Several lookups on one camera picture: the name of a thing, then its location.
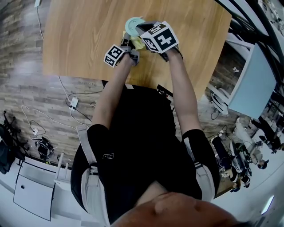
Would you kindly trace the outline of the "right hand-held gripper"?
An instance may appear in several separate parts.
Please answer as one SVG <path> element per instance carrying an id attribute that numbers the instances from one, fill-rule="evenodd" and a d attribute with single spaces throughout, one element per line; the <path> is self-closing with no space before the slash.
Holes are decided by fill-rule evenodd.
<path id="1" fill-rule="evenodd" d="M 138 24 L 135 29 L 146 49 L 152 53 L 158 53 L 166 62 L 169 61 L 166 51 L 173 48 L 179 52 L 179 41 L 172 27 L 166 21 L 143 22 Z"/>

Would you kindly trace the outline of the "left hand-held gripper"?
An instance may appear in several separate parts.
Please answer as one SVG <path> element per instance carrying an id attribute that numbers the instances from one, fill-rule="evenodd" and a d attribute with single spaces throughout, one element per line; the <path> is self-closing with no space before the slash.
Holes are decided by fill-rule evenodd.
<path id="1" fill-rule="evenodd" d="M 137 50 L 135 50 L 135 47 L 131 41 L 131 36 L 127 32 L 123 35 L 121 45 L 113 45 L 106 52 L 103 61 L 110 67 L 114 68 L 120 63 L 125 54 L 130 56 L 135 65 L 139 63 L 140 54 Z"/>

